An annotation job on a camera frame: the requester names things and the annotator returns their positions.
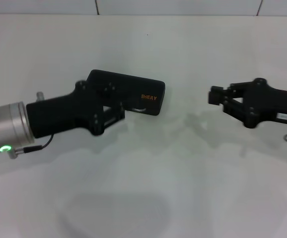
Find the label sticker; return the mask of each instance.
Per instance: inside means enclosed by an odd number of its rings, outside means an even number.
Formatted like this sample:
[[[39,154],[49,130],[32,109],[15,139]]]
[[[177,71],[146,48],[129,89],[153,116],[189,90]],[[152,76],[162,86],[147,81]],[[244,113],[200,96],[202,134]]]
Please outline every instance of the label sticker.
[[[287,114],[277,113],[277,118],[282,120],[287,120]]]

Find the black cable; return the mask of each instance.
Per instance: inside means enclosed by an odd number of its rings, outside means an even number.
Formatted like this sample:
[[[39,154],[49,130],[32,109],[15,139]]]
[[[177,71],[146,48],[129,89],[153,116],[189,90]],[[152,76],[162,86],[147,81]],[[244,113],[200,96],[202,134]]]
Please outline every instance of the black cable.
[[[51,141],[53,139],[53,136],[54,136],[54,134],[51,135],[49,141],[45,145],[36,145],[36,146],[24,147],[23,148],[23,152],[24,153],[30,153],[30,152],[33,152],[33,151],[38,151],[38,150],[44,149],[45,147],[47,147],[51,143]]]

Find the white surface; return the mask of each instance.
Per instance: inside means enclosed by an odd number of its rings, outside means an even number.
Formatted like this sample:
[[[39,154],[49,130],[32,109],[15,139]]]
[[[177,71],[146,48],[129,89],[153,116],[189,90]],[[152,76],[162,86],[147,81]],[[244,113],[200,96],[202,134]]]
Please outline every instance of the white surface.
[[[252,15],[261,0],[97,0],[101,15]]]
[[[260,16],[287,16],[287,0],[263,0]]]
[[[0,13],[92,14],[95,0],[0,0]]]
[[[287,90],[287,18],[0,15],[0,105],[95,68],[164,81],[161,114],[0,154],[0,238],[287,238],[287,126],[207,104],[255,77]]]

